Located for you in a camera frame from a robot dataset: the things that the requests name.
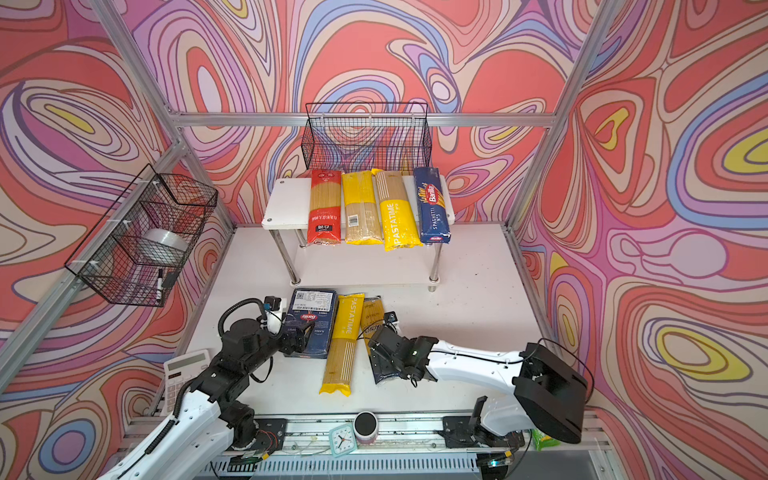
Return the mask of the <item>clear blue spaghetti pack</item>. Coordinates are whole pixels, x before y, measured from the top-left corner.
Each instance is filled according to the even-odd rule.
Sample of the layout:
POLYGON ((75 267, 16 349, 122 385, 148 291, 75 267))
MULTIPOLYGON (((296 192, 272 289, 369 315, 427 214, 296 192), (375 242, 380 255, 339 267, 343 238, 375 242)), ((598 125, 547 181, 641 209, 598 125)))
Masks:
POLYGON ((398 330, 398 318, 394 311, 386 311, 380 296, 365 298, 360 323, 359 337, 364 341, 375 384, 394 378, 397 374, 391 367, 383 365, 370 346, 373 335, 381 328, 398 330))

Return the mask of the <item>dark blue Barilla pasta box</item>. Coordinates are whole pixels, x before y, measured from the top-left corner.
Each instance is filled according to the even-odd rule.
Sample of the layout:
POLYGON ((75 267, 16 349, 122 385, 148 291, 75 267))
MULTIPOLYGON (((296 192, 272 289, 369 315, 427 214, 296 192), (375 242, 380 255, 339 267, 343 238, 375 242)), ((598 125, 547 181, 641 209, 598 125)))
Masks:
POLYGON ((313 325, 306 348, 290 357, 326 359, 338 309, 338 294, 333 289, 295 289, 284 323, 291 327, 313 325))

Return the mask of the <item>red spaghetti pack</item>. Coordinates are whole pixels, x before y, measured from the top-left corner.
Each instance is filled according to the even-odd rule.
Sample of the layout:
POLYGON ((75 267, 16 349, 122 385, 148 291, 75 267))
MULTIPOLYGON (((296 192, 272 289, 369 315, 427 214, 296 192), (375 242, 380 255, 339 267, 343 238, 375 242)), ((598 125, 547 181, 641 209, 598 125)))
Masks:
POLYGON ((312 244, 338 244, 341 230, 341 173, 314 169, 311 172, 307 240, 312 244))

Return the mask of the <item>blue Barilla spaghetti pack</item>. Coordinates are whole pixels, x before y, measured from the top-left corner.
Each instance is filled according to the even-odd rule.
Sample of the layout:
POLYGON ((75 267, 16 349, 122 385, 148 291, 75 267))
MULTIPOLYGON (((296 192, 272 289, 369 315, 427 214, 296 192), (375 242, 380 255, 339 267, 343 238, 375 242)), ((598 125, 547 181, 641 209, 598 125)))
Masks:
POLYGON ((425 244, 446 244, 451 232, 441 188, 439 170, 417 167, 413 170, 419 214, 419 236, 425 244))

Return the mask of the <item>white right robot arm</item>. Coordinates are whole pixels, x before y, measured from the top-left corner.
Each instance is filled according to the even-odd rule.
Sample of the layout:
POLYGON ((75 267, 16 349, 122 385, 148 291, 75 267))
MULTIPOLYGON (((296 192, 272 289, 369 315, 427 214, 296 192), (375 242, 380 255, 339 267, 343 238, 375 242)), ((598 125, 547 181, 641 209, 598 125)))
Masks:
POLYGON ((483 432, 501 437, 536 429, 568 444, 582 440, 588 382, 541 342, 529 342, 521 352, 491 352, 435 337, 407 338, 383 326, 368 348, 386 377, 414 386, 454 381, 481 387, 472 419, 483 432))

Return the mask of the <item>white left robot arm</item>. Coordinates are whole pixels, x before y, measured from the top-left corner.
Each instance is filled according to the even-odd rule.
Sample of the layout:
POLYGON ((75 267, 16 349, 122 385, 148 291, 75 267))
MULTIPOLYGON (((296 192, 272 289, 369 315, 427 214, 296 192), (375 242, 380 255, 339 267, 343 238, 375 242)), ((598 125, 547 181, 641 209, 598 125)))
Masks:
POLYGON ((259 428, 253 408, 238 397, 274 354, 303 351, 313 328, 282 326, 273 334, 259 320, 236 321, 221 333, 221 350, 187 382, 169 416, 102 477, 191 479, 227 449, 249 447, 259 428))

